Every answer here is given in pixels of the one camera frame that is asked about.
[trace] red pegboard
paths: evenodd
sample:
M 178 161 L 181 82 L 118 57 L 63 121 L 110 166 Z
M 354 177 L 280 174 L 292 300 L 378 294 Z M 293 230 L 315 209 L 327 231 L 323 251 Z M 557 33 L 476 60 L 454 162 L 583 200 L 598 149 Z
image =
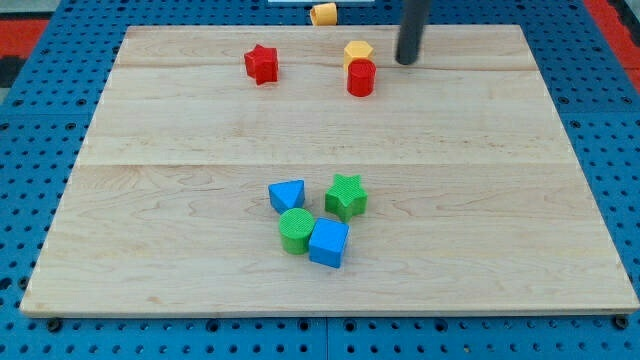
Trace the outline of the red pegboard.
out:
M 584 4 L 640 92 L 640 47 L 631 40 L 629 29 L 620 22 L 618 12 L 606 0 L 584 0 Z
M 0 20 L 0 57 L 28 58 L 48 23 L 49 20 Z

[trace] green cylinder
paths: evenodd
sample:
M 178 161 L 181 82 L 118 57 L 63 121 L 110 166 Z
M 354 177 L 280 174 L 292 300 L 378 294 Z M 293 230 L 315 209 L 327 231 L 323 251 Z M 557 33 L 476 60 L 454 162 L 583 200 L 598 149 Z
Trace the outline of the green cylinder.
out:
M 309 238 L 315 220 L 313 215 L 301 208 L 289 209 L 280 215 L 280 238 L 284 251 L 302 255 L 309 251 Z

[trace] red cylinder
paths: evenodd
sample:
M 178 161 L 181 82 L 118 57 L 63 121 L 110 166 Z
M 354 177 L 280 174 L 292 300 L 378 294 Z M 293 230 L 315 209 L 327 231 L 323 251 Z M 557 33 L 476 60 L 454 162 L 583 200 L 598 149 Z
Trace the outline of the red cylinder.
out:
M 349 64 L 347 91 L 353 96 L 364 97 L 373 92 L 376 65 L 367 59 L 356 59 Z

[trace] blue pegboard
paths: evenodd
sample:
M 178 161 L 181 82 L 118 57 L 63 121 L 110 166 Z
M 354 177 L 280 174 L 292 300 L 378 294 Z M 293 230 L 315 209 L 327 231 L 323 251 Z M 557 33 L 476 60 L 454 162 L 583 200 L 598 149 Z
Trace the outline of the blue pegboard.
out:
M 395 24 L 399 0 L 343 7 Z M 63 0 L 0 106 L 0 359 L 640 358 L 640 317 L 32 320 L 17 309 L 128 25 L 305 25 L 266 0 Z M 438 24 L 520 24 L 636 292 L 640 98 L 579 1 L 434 0 Z

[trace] wooden board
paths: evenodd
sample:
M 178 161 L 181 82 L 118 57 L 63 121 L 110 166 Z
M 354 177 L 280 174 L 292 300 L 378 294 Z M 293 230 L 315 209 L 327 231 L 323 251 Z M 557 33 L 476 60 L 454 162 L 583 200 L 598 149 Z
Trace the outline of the wooden board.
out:
M 29 316 L 626 313 L 638 299 L 517 26 L 132 27 L 22 301 Z M 342 49 L 376 49 L 375 93 Z M 242 54 L 279 51 L 256 87 Z M 369 192 L 343 267 L 285 254 L 267 185 Z

